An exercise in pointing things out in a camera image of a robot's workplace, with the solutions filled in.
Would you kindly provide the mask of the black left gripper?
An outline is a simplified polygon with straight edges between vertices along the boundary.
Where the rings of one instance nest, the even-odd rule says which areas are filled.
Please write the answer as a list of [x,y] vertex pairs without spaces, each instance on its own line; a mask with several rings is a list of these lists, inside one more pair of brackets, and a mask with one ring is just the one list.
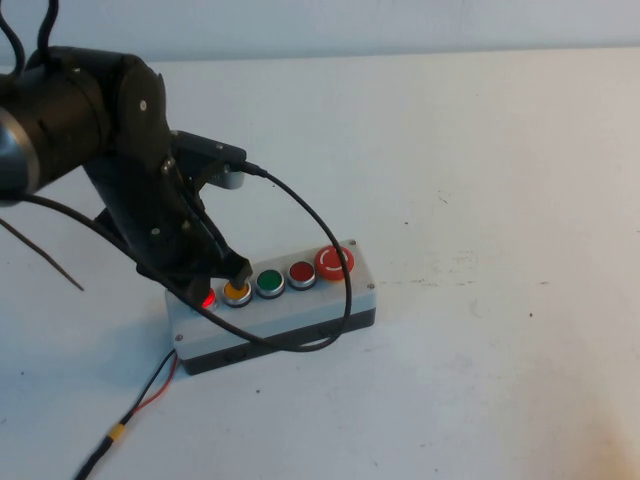
[[194,304],[209,298],[213,278],[236,290],[250,279],[250,261],[228,245],[171,156],[149,166],[103,155],[85,172],[105,204],[104,223],[136,255],[140,273],[165,279]]

